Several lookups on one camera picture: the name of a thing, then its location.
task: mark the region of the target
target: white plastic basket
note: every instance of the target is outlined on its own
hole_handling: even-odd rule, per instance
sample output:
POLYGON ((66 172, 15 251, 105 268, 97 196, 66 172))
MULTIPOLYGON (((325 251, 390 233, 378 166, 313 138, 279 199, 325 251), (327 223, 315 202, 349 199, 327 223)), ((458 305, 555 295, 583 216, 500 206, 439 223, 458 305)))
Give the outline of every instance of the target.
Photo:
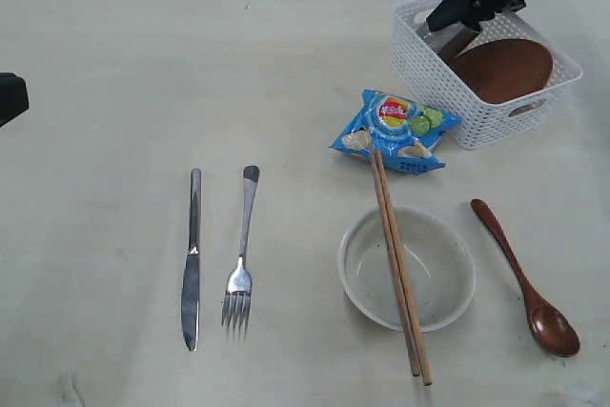
POLYGON ((527 38, 542 43, 551 52, 553 72, 541 91, 503 104, 483 102, 416 34, 427 12, 440 1, 413 0, 396 8, 392 67, 422 103, 463 118, 462 124, 452 130, 461 148, 474 150, 536 127, 563 97, 568 85, 582 77, 582 69, 572 58, 516 14, 497 14, 495 19, 484 24, 483 32, 468 49, 502 38, 527 38))

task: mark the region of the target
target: bowl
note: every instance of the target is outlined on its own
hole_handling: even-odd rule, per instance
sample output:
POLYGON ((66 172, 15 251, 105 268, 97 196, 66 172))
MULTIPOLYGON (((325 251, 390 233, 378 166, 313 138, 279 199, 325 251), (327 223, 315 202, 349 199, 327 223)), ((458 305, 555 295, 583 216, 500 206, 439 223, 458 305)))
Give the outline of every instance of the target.
MULTIPOLYGON (((475 264, 450 226, 420 210, 395 208, 423 332, 458 319, 475 293, 475 264)), ((372 321, 402 330, 379 210, 363 215, 338 253, 345 294, 372 321)))

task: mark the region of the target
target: tabletop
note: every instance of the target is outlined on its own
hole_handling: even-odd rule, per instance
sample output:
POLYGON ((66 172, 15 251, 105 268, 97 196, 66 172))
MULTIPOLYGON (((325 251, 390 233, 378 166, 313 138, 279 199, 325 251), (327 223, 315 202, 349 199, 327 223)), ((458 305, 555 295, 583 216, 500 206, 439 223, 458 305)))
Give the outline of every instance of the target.
POLYGON ((91 407, 608 401, 610 0, 527 0, 521 15, 584 70, 542 126, 473 152, 447 138, 446 169, 389 173, 395 204, 453 226, 477 269, 465 315, 426 336, 431 389, 412 381, 400 333, 343 294, 341 237, 376 197, 369 166, 328 146, 364 88, 409 93, 389 67, 402 1, 0 0, 0 70, 30 95, 0 129, 0 405, 57 405, 66 371, 91 407), (220 312, 248 164, 261 170, 254 296, 237 345, 220 312), (193 167, 203 281, 191 354, 179 298, 193 167), (530 337, 473 197, 578 330, 578 356, 530 337))

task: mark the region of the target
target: butter knife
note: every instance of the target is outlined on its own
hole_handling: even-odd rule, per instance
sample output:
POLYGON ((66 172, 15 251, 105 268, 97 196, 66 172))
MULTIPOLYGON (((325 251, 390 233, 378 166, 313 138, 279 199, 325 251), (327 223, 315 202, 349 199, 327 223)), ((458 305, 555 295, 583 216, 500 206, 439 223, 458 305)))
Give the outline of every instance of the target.
POLYGON ((201 224, 201 171, 191 170, 191 208, 189 210, 189 250, 182 279, 182 335, 189 351, 199 341, 199 226, 201 224))

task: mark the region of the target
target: blue snack bag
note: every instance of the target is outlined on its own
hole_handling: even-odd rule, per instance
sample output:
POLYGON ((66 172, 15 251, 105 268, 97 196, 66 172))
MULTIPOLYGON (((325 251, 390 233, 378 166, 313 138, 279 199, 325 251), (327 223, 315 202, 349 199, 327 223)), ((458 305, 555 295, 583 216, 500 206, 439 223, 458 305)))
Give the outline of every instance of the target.
POLYGON ((369 160, 369 145, 383 154, 386 167, 420 174, 445 167, 430 153, 461 118, 385 92, 364 90, 364 107, 332 147, 369 160))

